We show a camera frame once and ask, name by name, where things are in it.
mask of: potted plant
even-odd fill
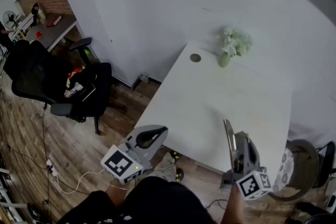
[[[216,39],[223,51],[218,59],[218,64],[222,68],[228,65],[233,56],[242,56],[248,53],[252,46],[249,34],[231,26],[225,26]]]

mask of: white flower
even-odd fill
[[[216,35],[217,42],[222,46],[222,50],[230,57],[242,56],[250,50],[252,39],[237,28],[225,26],[221,35]]]

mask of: black office chair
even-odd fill
[[[113,83],[112,68],[106,62],[94,65],[90,63],[84,49],[91,41],[91,38],[84,38],[69,48],[79,50],[86,64],[87,87],[92,87],[91,84],[95,87],[94,92],[85,100],[80,94],[86,87],[71,98],[64,97],[67,79],[73,67],[67,61],[51,55],[38,41],[31,44],[25,40],[18,41],[4,64],[5,72],[13,80],[13,93],[50,104],[52,114],[66,116],[77,122],[84,122],[86,117],[94,117],[96,134],[100,134],[98,120],[106,107],[113,107],[123,113],[127,108],[109,103]]]

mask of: cable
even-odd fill
[[[129,190],[129,189],[127,189],[127,188],[120,188],[120,187],[117,187],[117,186],[115,186],[115,185],[112,185],[112,184],[110,184],[110,186],[111,186],[111,187],[113,187],[113,188],[118,188],[118,189],[121,189],[121,190]]]
[[[43,148],[44,148],[44,156],[46,158],[46,162],[48,161],[48,156],[47,156],[47,147],[46,147],[46,141],[45,141],[45,131],[44,131],[44,113],[47,109],[47,103],[44,104],[43,107],[43,114],[42,116],[37,113],[35,114],[35,117],[38,119],[42,119],[42,141],[43,141]],[[51,219],[51,203],[50,203],[50,182],[49,182],[49,170],[48,166],[46,167],[47,170],[47,199],[42,201],[42,205],[47,204],[47,215]]]
[[[75,190],[75,188],[70,187],[68,184],[64,183],[61,179],[59,179],[59,181],[60,181],[62,184],[66,185],[68,188],[70,188],[70,189],[72,189],[72,190]],[[83,193],[83,194],[85,194],[85,195],[89,195],[89,193],[85,193],[85,192],[80,191],[80,190],[76,190],[76,192],[78,192],[78,193]]]
[[[82,179],[86,174],[90,174],[90,173],[92,173],[92,174],[100,174],[100,173],[102,173],[104,170],[105,170],[105,168],[103,168],[103,170],[100,171],[100,172],[92,172],[92,171],[88,171],[88,172],[86,172],[85,174],[83,174],[83,175],[79,178],[79,180],[78,180],[78,184],[77,184],[77,188],[76,188],[74,191],[71,191],[71,192],[69,192],[69,193],[66,192],[66,191],[64,191],[64,190],[62,190],[62,188],[59,186],[58,176],[56,176],[56,178],[57,178],[57,185],[58,185],[59,190],[60,190],[61,192],[65,193],[65,194],[72,194],[72,193],[74,193],[75,191],[77,191],[81,179]]]
[[[31,160],[31,161],[32,161],[38,168],[40,168],[40,169],[42,169],[42,170],[46,170],[46,169],[47,169],[47,168],[43,168],[43,167],[39,166],[39,165],[34,161],[34,159],[31,158],[31,157],[29,157],[28,155],[26,155],[26,154],[24,154],[24,153],[21,153],[21,152],[19,152],[19,151],[17,151],[17,150],[12,149],[11,146],[8,145],[8,144],[3,144],[3,145],[2,145],[2,147],[1,147],[1,149],[0,149],[0,153],[2,153],[2,149],[3,149],[4,146],[7,146],[8,149],[9,149],[9,151],[13,151],[14,153],[17,153],[17,154],[19,154],[19,155],[21,155],[21,156],[25,156],[26,158],[30,159],[30,160]]]
[[[211,205],[213,205],[215,202],[218,202],[218,206],[221,207],[223,210],[225,210],[225,208],[223,208],[221,205],[220,205],[220,201],[227,201],[227,200],[224,200],[224,199],[217,199],[217,200],[213,200],[212,203],[210,205],[208,205],[207,207],[205,207],[205,210],[209,210]]]

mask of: red object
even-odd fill
[[[40,31],[37,31],[37,32],[36,32],[36,37],[37,37],[37,38],[40,38],[41,36],[42,36],[41,32],[40,32]]]
[[[82,71],[83,71],[82,68],[76,67],[71,73],[69,73],[68,79],[71,79],[74,74],[81,73]]]
[[[50,21],[47,23],[47,27],[52,27],[58,24],[58,22],[62,19],[62,16],[55,16],[50,19]]]

